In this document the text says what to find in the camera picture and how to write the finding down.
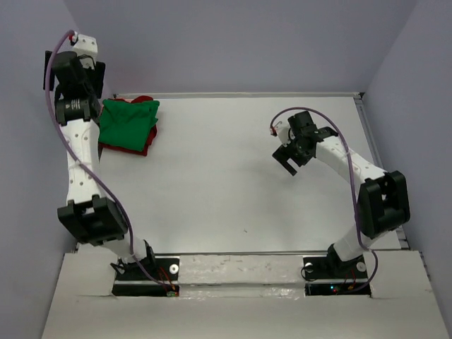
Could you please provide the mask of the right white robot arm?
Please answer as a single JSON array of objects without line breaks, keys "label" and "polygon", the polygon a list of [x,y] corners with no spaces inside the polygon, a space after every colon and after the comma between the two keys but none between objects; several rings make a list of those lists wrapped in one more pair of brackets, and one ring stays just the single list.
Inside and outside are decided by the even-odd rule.
[{"label": "right white robot arm", "polygon": [[311,116],[324,117],[323,113],[307,107],[294,107],[292,111],[294,115],[287,122],[276,117],[270,121],[270,134],[280,140],[273,158],[291,175],[316,159],[350,185],[355,224],[329,246],[321,265],[327,274],[340,277],[378,239],[409,221],[406,178],[399,171],[388,172],[371,164],[353,151],[330,118],[326,119],[327,127],[319,128]]}]

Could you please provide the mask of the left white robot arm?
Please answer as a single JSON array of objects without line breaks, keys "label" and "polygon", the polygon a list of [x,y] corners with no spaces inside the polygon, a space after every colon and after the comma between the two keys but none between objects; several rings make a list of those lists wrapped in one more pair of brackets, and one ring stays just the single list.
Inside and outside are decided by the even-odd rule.
[{"label": "left white robot arm", "polygon": [[115,271],[131,270],[148,279],[157,270],[152,247],[137,238],[119,199],[100,178],[97,89],[105,65],[84,67],[87,54],[45,53],[44,91],[49,113],[66,149],[69,187],[65,204],[58,208],[59,222],[80,244],[106,248],[117,255]]}]

